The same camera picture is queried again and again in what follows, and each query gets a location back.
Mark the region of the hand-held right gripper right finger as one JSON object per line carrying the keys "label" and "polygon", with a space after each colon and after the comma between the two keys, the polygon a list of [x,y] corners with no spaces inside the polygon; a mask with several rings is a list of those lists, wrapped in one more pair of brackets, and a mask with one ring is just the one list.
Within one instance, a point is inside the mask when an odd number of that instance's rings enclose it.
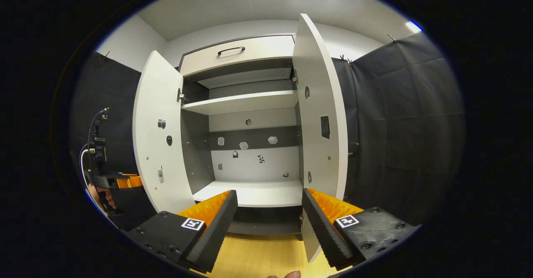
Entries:
{"label": "hand-held right gripper right finger", "polygon": [[311,188],[303,189],[301,205],[329,266],[336,270],[379,256],[420,229],[384,208],[363,210]]}

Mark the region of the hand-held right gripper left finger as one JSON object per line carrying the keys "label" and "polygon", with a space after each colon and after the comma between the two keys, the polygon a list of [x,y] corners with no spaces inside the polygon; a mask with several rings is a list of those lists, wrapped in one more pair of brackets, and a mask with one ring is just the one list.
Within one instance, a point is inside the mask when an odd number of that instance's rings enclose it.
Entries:
{"label": "hand-held right gripper left finger", "polygon": [[237,192],[228,190],[179,213],[161,211],[126,234],[153,255],[207,273],[213,270],[237,208]]}

